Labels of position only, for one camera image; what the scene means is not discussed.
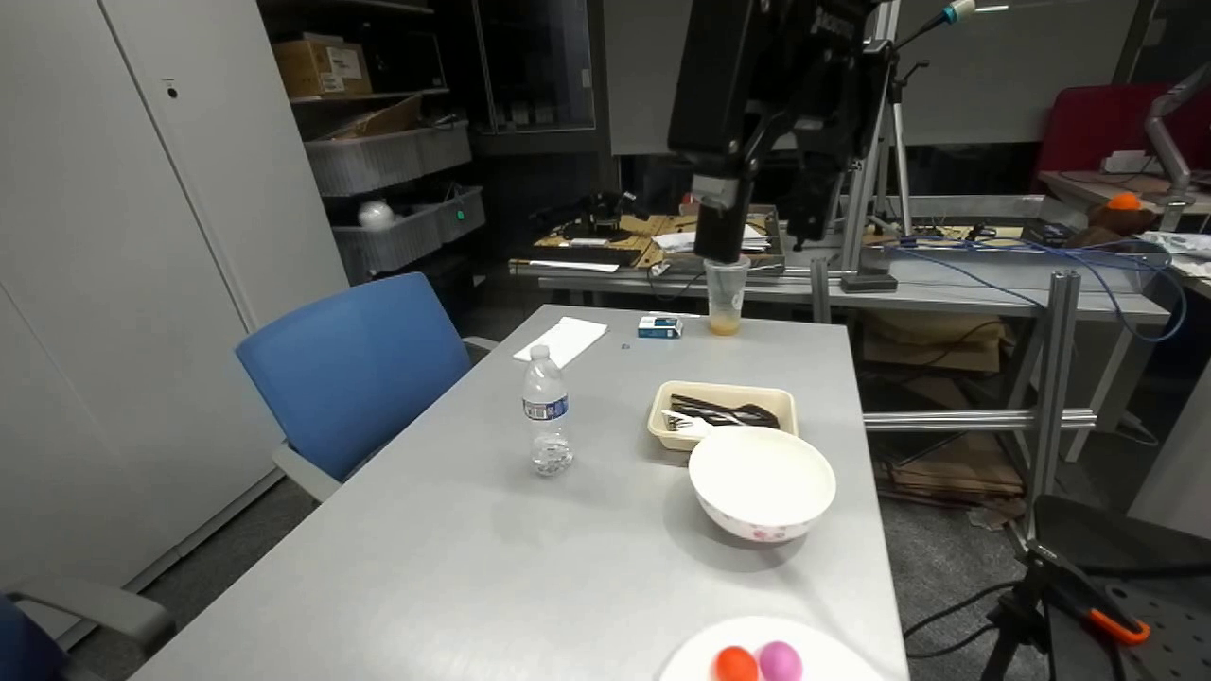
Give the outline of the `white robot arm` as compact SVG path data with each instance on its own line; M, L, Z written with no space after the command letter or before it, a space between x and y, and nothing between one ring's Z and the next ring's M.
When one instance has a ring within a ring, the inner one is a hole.
M870 151L886 58L867 49L877 0L693 0L664 148L687 162L695 240L737 259L755 174L790 137L824 220Z

